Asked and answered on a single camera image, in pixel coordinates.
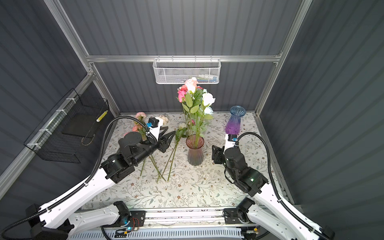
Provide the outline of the pale pink flower spray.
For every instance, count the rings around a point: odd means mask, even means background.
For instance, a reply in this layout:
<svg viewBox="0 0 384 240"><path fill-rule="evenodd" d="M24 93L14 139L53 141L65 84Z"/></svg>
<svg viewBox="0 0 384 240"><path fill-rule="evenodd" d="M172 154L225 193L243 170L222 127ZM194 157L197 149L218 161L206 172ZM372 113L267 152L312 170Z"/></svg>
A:
<svg viewBox="0 0 384 240"><path fill-rule="evenodd" d="M147 133L148 133L147 132L148 131L147 123L148 122L145 122L145 118L146 118L146 114L143 113L143 112L137 113L135 117L129 116L129 119L134 122L134 127L133 127L131 132L138 132L138 133L140 133L141 136L142 136L143 142L146 141L146 140L149 140L151 143L156 144L158 140L156 141L153 137L147 135ZM156 172L158 174L158 178L159 179L163 179L164 177L160 173L160 170L159 170L159 168L158 168L158 166L157 166L157 164L155 162L154 157L152 155L149 155L146 158L149 158L150 161L152 162L152 164L154 165L155 170L156 170Z"/></svg>

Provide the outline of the red pink glass vase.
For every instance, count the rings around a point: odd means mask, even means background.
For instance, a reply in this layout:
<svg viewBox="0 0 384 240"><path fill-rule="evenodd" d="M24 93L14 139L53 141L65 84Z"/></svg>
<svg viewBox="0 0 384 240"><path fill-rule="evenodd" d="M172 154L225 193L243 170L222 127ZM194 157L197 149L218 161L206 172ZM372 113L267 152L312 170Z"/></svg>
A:
<svg viewBox="0 0 384 240"><path fill-rule="evenodd" d="M204 154L203 147L205 141L204 138L199 137L197 139L196 135L191 135L186 140L186 145L188 147L188 162L192 166L199 166L203 163Z"/></svg>

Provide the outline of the blue purple glass vase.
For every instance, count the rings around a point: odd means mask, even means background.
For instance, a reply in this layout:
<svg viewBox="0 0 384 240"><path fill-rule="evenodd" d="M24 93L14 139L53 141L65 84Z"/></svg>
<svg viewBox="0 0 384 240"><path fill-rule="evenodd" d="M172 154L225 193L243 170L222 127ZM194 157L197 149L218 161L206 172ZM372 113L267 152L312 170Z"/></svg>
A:
<svg viewBox="0 0 384 240"><path fill-rule="evenodd" d="M242 117L246 114L246 110L241 106L233 106L230 109L230 119L227 122L225 132L229 135L238 135L241 129Z"/></svg>

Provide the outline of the white rose stem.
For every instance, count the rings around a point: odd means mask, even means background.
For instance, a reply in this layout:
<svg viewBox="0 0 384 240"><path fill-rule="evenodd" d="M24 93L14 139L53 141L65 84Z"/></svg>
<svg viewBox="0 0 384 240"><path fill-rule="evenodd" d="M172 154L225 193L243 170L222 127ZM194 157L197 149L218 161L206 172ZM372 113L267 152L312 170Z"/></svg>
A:
<svg viewBox="0 0 384 240"><path fill-rule="evenodd" d="M216 101L206 89L199 89L193 95L194 105L190 109L191 119L194 120L193 133L197 141L204 137L207 122L213 119L212 104Z"/></svg>

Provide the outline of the light pink rose stem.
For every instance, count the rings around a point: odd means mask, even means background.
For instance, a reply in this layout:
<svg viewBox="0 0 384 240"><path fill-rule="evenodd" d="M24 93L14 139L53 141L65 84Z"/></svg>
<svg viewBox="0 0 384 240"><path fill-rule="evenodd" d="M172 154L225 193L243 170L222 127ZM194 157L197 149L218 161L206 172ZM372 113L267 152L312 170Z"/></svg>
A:
<svg viewBox="0 0 384 240"><path fill-rule="evenodd" d="M195 126L196 126L196 112L192 112L193 107L195 107L195 93L198 90L197 85L197 79L195 77L192 77L188 79L184 85L188 87L188 93L186 94L185 100L187 102L187 106L190 108L190 119L191 119L191 135L194 135L196 133Z"/></svg>

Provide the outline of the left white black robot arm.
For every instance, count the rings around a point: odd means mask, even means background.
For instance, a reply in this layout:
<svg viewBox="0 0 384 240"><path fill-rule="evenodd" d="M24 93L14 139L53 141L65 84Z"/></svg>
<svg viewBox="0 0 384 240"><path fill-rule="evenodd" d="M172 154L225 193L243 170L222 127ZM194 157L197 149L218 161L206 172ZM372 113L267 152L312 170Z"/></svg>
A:
<svg viewBox="0 0 384 240"><path fill-rule="evenodd" d="M175 132L167 132L167 127L151 129L155 133L156 143L143 141L138 132L127 133L121 138L116 154L110 155L98 167L90 181L84 180L75 186L78 192L66 192L53 201L40 207L30 206L27 214L43 210L45 213L29 220L30 233L33 240L66 240L69 237L106 225L119 225L131 228L134 220L128 207L117 201L98 210L79 213L77 210L102 191L116 185L135 171L139 163L152 155L156 150L165 153L175 136Z"/></svg>

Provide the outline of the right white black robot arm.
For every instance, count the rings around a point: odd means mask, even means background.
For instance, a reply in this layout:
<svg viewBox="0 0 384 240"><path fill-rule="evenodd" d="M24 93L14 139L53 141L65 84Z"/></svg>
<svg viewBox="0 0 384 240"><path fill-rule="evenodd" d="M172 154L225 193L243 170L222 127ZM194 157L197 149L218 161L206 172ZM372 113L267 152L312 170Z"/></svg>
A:
<svg viewBox="0 0 384 240"><path fill-rule="evenodd" d="M226 179L248 194L237 206L242 223L255 223L281 240L332 240L335 232L304 216L275 192L273 185L249 167L239 148L212 147L215 164L225 167Z"/></svg>

